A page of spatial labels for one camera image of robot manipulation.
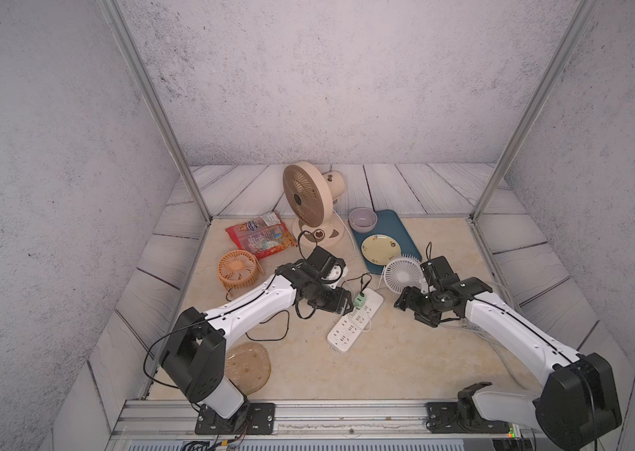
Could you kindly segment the red snack bag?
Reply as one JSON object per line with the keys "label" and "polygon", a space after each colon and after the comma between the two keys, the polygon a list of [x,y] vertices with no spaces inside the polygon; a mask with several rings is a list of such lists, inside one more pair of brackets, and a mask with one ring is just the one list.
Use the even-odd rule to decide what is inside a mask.
{"label": "red snack bag", "polygon": [[273,256],[297,245],[277,212],[268,212],[247,222],[228,227],[225,232],[240,250],[257,259]]}

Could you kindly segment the green usb plug adapter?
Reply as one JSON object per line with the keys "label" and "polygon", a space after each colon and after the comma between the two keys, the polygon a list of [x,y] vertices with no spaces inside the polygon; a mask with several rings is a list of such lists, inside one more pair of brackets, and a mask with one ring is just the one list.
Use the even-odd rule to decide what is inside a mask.
{"label": "green usb plug adapter", "polygon": [[362,309],[366,304],[367,295],[364,292],[359,292],[352,301],[355,309]]}

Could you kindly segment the white power strip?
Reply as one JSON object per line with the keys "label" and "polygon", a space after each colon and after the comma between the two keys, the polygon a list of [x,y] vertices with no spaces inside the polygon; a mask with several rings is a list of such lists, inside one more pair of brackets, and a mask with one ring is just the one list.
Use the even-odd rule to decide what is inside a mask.
{"label": "white power strip", "polygon": [[347,353],[362,334],[372,329],[372,319],[383,305],[384,298],[370,288],[362,292],[367,295],[364,307],[355,309],[353,306],[351,313],[340,319],[327,336],[327,341],[334,351]]}

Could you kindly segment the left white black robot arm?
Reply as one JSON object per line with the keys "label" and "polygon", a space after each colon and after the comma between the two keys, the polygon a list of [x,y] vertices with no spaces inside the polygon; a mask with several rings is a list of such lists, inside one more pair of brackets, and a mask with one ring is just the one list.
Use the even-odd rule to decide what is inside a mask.
{"label": "left white black robot arm", "polygon": [[340,287],[344,259],[317,246],[306,259],[279,266],[265,282],[222,306],[184,310],[167,334],[159,366],[186,400],[202,404],[224,420],[242,418],[246,395],[225,375],[227,351],[268,318],[305,300],[315,310],[346,315],[351,292]]}

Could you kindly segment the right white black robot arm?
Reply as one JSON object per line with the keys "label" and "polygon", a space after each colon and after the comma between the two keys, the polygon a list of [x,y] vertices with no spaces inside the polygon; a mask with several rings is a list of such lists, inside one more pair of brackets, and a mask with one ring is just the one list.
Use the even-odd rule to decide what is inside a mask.
{"label": "right white black robot arm", "polygon": [[436,328],[452,312],[497,340],[528,368],[541,390],[507,391],[488,381],[458,393],[453,406],[428,407],[428,430],[447,433],[499,430],[507,424],[541,430],[557,447],[579,450],[596,445],[604,435],[623,424],[611,364],[597,353],[581,354],[549,336],[522,317],[487,283],[461,279],[445,257],[420,263],[399,274],[404,283],[395,307],[411,310],[417,321]]}

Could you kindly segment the small white usb fan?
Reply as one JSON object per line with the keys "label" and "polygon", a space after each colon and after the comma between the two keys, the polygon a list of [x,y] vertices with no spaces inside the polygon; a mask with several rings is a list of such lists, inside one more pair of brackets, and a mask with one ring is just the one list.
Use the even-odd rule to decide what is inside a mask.
{"label": "small white usb fan", "polygon": [[396,294],[401,294],[406,288],[417,288],[421,291],[426,288],[421,263],[411,256],[391,259],[383,268],[381,280],[387,289]]}

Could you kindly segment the small orange usb fan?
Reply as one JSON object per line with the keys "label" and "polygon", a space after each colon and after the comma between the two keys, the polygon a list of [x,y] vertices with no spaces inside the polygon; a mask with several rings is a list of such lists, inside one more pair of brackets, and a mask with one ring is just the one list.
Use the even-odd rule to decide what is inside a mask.
{"label": "small orange usb fan", "polygon": [[221,257],[217,275],[227,291],[253,286],[264,274],[259,260],[245,250],[233,250]]}

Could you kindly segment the beige desk fan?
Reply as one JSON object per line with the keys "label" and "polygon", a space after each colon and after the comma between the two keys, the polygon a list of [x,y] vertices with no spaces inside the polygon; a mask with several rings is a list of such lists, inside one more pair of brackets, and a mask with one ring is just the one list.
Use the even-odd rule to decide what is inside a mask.
{"label": "beige desk fan", "polygon": [[346,191],[339,172],[322,174],[311,163],[293,163],[284,169],[283,187],[296,216],[291,226],[295,238],[307,230],[304,238],[312,246],[330,247],[342,240],[345,226],[334,212],[334,204]]}

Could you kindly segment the yellow plate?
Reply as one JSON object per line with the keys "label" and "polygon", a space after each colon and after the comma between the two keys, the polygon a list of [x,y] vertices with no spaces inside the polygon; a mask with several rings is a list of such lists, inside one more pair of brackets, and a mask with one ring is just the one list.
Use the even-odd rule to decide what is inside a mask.
{"label": "yellow plate", "polygon": [[382,234],[366,237],[361,244],[361,252],[367,262],[377,266],[385,266],[395,257],[402,255],[400,244]]}

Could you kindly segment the purple bowl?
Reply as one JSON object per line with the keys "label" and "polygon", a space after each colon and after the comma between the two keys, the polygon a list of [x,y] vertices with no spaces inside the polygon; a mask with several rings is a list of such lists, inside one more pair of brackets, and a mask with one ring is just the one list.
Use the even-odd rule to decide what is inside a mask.
{"label": "purple bowl", "polygon": [[360,207],[349,213],[349,226],[358,233],[368,233],[377,227],[378,216],[372,208]]}

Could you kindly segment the teal tray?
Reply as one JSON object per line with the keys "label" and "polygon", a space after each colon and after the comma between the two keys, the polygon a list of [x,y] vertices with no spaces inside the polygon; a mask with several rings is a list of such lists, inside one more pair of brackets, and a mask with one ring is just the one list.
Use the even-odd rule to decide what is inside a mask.
{"label": "teal tray", "polygon": [[423,261],[423,256],[418,250],[413,238],[402,223],[398,214],[393,210],[377,210],[377,225],[369,232],[358,232],[349,227],[359,248],[362,247],[363,241],[372,235],[386,235],[396,241],[401,248],[401,255],[415,257],[419,262]]}

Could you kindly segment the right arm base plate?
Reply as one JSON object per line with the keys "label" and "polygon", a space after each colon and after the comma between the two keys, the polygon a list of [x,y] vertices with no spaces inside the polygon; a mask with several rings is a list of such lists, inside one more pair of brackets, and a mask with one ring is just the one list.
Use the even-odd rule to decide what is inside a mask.
{"label": "right arm base plate", "polygon": [[426,429],[431,433],[508,434],[511,426],[501,421],[484,419],[469,403],[428,402],[426,404]]}

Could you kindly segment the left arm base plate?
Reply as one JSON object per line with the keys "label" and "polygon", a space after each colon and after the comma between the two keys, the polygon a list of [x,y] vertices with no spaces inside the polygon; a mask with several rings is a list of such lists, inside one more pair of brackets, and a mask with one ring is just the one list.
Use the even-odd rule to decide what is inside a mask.
{"label": "left arm base plate", "polygon": [[244,402],[229,418],[214,409],[201,405],[198,410],[196,435],[271,435],[274,432],[276,405],[274,403]]}

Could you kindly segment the aluminium front rail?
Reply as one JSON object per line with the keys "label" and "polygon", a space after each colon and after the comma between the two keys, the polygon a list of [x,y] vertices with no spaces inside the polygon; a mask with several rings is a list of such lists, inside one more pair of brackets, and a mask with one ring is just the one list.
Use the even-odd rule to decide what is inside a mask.
{"label": "aluminium front rail", "polygon": [[508,434],[431,433],[429,400],[274,400],[271,435],[196,435],[198,409],[184,401],[130,401],[110,450],[554,450],[538,430]]}

